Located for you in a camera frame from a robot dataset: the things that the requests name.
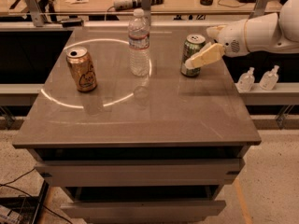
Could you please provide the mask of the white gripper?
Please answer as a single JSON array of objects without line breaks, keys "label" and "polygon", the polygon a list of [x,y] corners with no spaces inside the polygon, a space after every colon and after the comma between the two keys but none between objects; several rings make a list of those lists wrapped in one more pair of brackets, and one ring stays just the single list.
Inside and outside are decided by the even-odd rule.
[{"label": "white gripper", "polygon": [[221,60],[224,54],[228,57],[247,55],[249,51],[245,41],[246,22],[246,20],[241,20],[228,25],[208,27],[206,29],[207,35],[220,44],[208,42],[199,52],[186,60],[185,67],[187,69],[201,68]]}]

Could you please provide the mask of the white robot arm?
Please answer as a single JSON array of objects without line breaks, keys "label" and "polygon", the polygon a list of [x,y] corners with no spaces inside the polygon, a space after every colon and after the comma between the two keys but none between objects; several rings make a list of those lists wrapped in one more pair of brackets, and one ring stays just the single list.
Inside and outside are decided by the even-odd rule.
[{"label": "white robot arm", "polygon": [[297,53],[299,49],[299,0],[288,0],[279,13],[208,27],[208,42],[183,64],[201,68],[227,57],[240,57],[255,51]]}]

